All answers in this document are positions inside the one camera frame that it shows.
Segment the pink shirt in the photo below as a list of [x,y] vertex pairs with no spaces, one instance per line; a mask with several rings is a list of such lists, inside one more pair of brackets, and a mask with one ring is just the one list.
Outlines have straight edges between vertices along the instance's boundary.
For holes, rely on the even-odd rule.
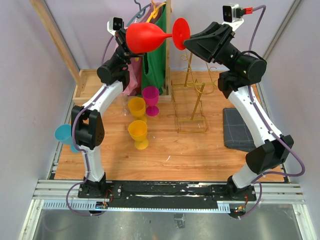
[[[147,8],[145,17],[148,14],[150,7]],[[137,21],[140,23],[140,21],[143,19],[135,19],[133,23],[136,23]],[[130,60],[131,64],[128,66],[129,71],[129,84],[124,89],[123,95],[127,96],[135,96],[136,94],[141,93],[141,83],[142,83],[142,63],[143,58],[142,57],[133,57]]]

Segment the clear glass wine glass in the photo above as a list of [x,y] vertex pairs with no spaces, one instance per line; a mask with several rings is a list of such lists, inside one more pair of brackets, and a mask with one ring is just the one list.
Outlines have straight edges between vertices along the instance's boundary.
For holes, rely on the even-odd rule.
[[124,116],[127,116],[129,114],[128,102],[129,100],[126,95],[121,97],[122,113]]

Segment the yellow wine glass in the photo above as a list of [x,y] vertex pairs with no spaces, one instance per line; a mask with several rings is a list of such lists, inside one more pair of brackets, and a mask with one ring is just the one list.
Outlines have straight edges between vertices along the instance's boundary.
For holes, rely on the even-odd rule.
[[133,97],[128,102],[128,108],[130,113],[135,117],[136,120],[141,120],[147,123],[146,113],[146,102],[141,97]]
[[148,147],[149,141],[147,139],[148,127],[142,120],[135,120],[128,126],[128,133],[134,140],[134,146],[138,150],[144,150]]

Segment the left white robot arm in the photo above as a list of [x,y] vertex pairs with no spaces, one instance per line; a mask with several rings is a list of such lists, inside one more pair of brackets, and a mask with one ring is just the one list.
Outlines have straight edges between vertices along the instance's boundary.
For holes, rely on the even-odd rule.
[[80,198],[101,198],[108,192],[101,159],[105,137],[103,115],[129,85],[129,64],[134,56],[126,43],[126,29],[115,31],[114,37],[118,44],[115,52],[96,70],[102,87],[84,105],[76,105],[71,110],[72,142],[82,153],[85,165],[84,179],[79,183]]

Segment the rear yellow wine glass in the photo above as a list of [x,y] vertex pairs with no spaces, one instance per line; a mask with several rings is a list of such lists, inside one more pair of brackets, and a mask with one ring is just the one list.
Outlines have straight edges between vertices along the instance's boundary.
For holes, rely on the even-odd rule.
[[141,97],[133,97],[128,102],[128,108],[130,113],[135,117],[136,120],[141,120],[147,123],[146,113],[146,102]]

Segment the front yellow wine glass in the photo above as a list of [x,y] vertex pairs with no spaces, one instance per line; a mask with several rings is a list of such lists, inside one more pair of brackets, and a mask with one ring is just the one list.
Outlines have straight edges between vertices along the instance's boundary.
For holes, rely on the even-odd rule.
[[148,127],[142,120],[135,120],[128,126],[128,133],[134,140],[134,146],[138,150],[144,150],[148,147],[149,141],[147,139]]

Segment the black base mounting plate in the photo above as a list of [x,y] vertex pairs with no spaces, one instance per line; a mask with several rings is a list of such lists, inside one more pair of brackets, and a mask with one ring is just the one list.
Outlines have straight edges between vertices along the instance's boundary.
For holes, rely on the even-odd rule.
[[226,182],[124,180],[82,184],[78,197],[110,200],[112,208],[152,210],[215,209],[219,201],[247,203],[257,199],[253,186],[233,190]]

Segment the wooden clothes rack frame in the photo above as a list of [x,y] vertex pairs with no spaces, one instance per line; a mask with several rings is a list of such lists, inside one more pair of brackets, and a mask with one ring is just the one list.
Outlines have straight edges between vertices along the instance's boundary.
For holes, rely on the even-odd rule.
[[[54,17],[45,2],[45,0],[30,0],[31,5],[38,14],[42,24],[49,33],[53,43],[66,64],[76,86],[73,92],[72,100],[76,105],[82,105],[87,102],[96,91],[102,86],[97,76],[96,69],[81,69],[76,64],[69,46],[67,45]],[[166,30],[170,32],[171,28],[171,0],[167,0]],[[159,96],[159,103],[169,103],[171,96],[171,71],[170,71],[170,39],[165,41],[166,45],[166,63],[165,63],[165,84],[163,94]]]

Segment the grey clothes hanger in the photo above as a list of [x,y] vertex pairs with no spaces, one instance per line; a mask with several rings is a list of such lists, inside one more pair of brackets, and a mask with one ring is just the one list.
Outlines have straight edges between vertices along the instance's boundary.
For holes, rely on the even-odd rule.
[[142,7],[140,2],[138,2],[137,0],[134,0],[134,3],[136,5],[138,5],[139,11],[137,13],[135,13],[133,15],[133,17],[128,21],[128,23],[126,24],[126,27],[128,27],[130,24],[132,24],[134,22],[134,20],[141,19],[146,14],[147,8],[150,8],[152,5],[151,3],[149,3],[149,4],[145,5],[144,7]]

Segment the magenta plastic wine glass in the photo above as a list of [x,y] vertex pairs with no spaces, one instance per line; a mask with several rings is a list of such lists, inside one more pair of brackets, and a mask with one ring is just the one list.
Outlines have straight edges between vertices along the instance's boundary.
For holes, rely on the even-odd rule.
[[146,114],[150,117],[155,117],[159,114],[157,107],[159,101],[159,90],[155,86],[145,87],[142,91],[142,97],[147,105]]

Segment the yellow clothes hanger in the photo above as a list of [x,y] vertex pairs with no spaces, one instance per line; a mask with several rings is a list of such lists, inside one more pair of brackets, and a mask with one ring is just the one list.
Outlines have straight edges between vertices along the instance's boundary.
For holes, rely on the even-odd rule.
[[163,12],[166,10],[166,3],[155,2],[152,3],[147,15],[142,18],[141,23],[152,23],[158,26],[164,33],[166,32],[165,20],[162,17]]

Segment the grey checked cloth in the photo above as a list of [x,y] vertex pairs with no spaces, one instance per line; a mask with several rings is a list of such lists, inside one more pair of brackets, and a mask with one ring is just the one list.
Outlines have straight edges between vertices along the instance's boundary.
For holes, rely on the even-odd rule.
[[253,137],[236,108],[224,108],[223,142],[229,149],[249,153],[256,148]]

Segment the green vest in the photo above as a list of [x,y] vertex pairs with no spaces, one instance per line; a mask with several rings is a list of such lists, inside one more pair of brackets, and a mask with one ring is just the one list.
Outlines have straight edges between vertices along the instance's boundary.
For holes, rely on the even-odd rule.
[[[164,32],[167,31],[166,5],[163,5],[156,16],[152,18],[150,23],[155,24]],[[160,47],[152,52],[147,52],[143,56],[142,62],[142,78],[141,89],[153,86],[157,87],[159,94],[163,94],[163,86],[166,76],[166,42],[164,41]]]

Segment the red plastic wine glass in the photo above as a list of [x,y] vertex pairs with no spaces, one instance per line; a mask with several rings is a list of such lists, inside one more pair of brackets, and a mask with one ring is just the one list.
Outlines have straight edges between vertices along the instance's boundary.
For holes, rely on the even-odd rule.
[[159,48],[167,38],[172,38],[175,47],[184,50],[184,41],[190,39],[191,32],[188,22],[178,18],[171,33],[165,33],[159,26],[148,23],[133,23],[126,29],[125,39],[128,48],[135,54],[148,53]]

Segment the teal plastic wine glass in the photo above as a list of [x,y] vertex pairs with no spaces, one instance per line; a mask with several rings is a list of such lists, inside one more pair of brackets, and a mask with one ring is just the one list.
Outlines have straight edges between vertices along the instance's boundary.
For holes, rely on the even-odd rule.
[[79,151],[75,148],[72,139],[72,126],[70,124],[60,125],[54,133],[55,138],[64,145],[68,145],[73,153]]

